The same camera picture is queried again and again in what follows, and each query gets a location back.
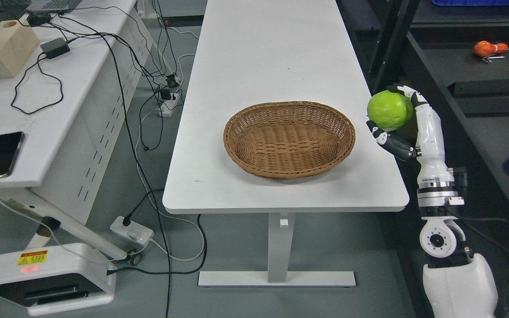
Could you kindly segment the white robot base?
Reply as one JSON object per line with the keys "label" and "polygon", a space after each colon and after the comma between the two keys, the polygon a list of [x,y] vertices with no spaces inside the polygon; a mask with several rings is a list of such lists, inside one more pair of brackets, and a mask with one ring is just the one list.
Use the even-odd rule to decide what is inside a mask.
{"label": "white robot base", "polygon": [[0,255],[0,298],[30,316],[99,306],[115,295],[115,261],[135,265],[140,251],[123,251],[27,189],[0,189],[0,204],[39,224],[22,251]]}

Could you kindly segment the white robot forearm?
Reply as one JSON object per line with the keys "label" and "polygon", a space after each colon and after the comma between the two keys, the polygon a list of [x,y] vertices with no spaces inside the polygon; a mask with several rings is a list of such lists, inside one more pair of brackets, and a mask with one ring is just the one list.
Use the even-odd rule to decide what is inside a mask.
{"label": "white robot forearm", "polygon": [[468,247],[456,214],[464,199],[446,166],[422,168],[418,207],[425,225],[419,236],[430,262],[423,267],[423,286],[436,318],[492,318],[498,302],[486,259]]}

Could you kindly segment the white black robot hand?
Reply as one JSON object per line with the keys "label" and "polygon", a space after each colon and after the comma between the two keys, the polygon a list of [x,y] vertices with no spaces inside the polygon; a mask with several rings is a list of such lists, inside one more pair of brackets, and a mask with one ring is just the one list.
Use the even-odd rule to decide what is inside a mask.
{"label": "white black robot hand", "polygon": [[376,143],[402,161],[415,158],[420,163],[421,169],[417,183],[421,189],[454,185],[453,172],[445,163],[444,135],[441,120],[436,111],[414,88],[394,83],[388,85],[387,90],[410,99],[417,122],[416,145],[412,146],[401,137],[380,128],[375,121],[369,120],[366,125]]}

